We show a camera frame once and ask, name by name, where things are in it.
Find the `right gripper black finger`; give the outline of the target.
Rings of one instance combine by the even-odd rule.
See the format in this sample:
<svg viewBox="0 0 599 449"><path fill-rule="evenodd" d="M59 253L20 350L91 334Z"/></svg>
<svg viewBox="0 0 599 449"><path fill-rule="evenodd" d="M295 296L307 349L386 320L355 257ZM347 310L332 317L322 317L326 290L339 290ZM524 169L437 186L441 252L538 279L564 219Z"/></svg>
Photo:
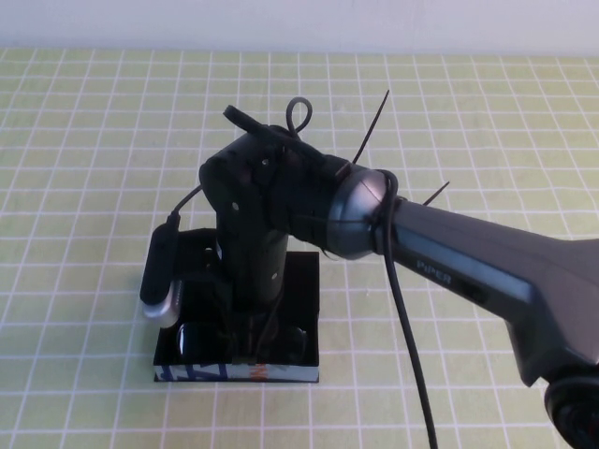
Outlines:
<svg viewBox="0 0 599 449"><path fill-rule="evenodd" d="M232 349L231 363L233 365L256 365L262 361L261 345L242 346L235 344Z"/></svg>

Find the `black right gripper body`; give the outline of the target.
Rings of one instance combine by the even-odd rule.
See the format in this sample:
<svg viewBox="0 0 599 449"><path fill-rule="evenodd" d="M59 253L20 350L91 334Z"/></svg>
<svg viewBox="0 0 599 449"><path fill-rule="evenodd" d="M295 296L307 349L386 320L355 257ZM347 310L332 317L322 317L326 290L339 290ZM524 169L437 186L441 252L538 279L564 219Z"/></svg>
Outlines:
<svg viewBox="0 0 599 449"><path fill-rule="evenodd" d="M285 289L267 302L239 303L236 287L230 280L211 282L213 314L210 320L213 327L211 346L216 359L231 360L235 344L242 346L261 345L261 351L273 341L278 333L277 313L282 303Z"/></svg>

